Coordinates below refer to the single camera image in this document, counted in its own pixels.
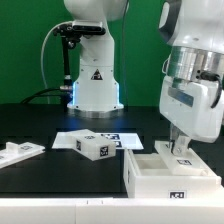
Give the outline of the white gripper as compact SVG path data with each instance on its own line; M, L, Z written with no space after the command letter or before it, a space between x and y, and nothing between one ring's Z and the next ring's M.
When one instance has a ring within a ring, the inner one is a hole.
M224 113L224 92L212 108L217 82L189 82L183 90L172 86L173 79L163 79L159 110L170 125L169 148L173 155L184 155L192 140L214 142L220 133Z

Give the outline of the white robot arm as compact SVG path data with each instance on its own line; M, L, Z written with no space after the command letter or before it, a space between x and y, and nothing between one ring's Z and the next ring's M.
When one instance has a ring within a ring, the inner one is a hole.
M72 112L102 117L123 107L113 77L109 21L127 0L64 0L72 28L81 33L80 73ZM171 122L170 149L180 155L192 140L214 142L224 115L224 0L165 0L159 32L172 46L163 79L160 113Z

